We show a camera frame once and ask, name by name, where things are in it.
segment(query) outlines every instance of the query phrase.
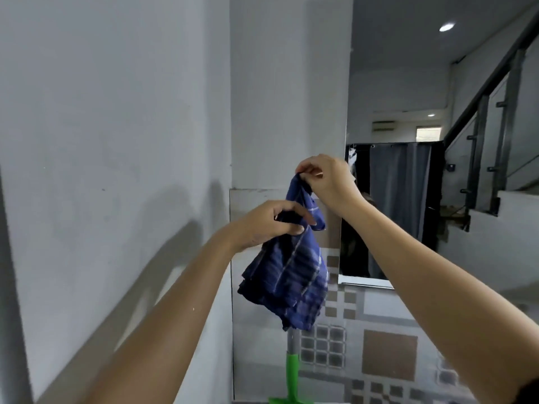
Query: ceiling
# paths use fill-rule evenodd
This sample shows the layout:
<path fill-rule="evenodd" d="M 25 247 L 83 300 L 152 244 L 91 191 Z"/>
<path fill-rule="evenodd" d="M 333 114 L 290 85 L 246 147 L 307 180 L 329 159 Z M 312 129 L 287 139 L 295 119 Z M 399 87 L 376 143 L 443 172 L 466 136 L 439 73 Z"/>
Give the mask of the ceiling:
<path fill-rule="evenodd" d="M 351 70 L 449 65 L 538 1 L 354 0 Z"/>

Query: person's left hand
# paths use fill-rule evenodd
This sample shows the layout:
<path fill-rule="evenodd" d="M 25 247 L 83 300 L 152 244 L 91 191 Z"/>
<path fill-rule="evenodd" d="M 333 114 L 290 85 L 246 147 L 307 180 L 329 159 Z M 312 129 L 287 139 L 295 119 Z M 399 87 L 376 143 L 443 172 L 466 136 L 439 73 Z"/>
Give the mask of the person's left hand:
<path fill-rule="evenodd" d="M 288 200 L 269 200 L 225 228 L 232 240 L 234 251 L 243 251 L 280 235 L 301 234 L 301 225 L 275 221 L 281 211 L 294 211 L 305 218 L 309 225 L 316 225 L 313 216 L 300 204 Z"/>

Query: blue cloth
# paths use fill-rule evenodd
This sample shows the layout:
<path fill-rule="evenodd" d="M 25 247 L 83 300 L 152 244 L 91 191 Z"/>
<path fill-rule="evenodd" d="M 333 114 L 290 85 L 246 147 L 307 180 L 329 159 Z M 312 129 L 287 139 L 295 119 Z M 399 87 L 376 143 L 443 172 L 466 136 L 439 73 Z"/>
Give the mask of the blue cloth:
<path fill-rule="evenodd" d="M 313 230 L 325 229 L 326 223 L 311 194 L 310 186 L 294 176 L 286 199 L 309 210 L 316 225 L 311 227 L 293 211 L 281 212 L 278 221 L 301 224 L 305 230 L 265 242 L 239 285 L 240 295 L 280 317 L 283 330 L 310 330 L 328 291 L 328 271 L 313 234 Z"/>

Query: forearm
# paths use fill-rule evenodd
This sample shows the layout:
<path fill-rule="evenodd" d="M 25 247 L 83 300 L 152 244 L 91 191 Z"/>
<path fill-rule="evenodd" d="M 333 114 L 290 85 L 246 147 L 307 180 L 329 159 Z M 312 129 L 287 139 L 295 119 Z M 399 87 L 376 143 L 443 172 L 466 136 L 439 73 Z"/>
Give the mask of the forearm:
<path fill-rule="evenodd" d="M 84 404 L 172 403 L 233 247 L 219 231 L 102 371 Z"/>
<path fill-rule="evenodd" d="M 359 197 L 342 215 L 480 402 L 510 403 L 539 377 L 539 327 Z"/>

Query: recessed light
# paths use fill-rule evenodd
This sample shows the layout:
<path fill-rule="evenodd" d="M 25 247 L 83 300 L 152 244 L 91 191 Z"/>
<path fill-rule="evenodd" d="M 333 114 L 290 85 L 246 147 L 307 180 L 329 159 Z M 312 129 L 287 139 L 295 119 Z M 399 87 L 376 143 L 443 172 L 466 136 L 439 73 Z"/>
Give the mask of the recessed light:
<path fill-rule="evenodd" d="M 446 31 L 449 31 L 451 28 L 453 28 L 455 26 L 455 23 L 454 22 L 448 22 L 447 24 L 443 24 L 441 27 L 440 27 L 440 32 L 446 32 Z"/>

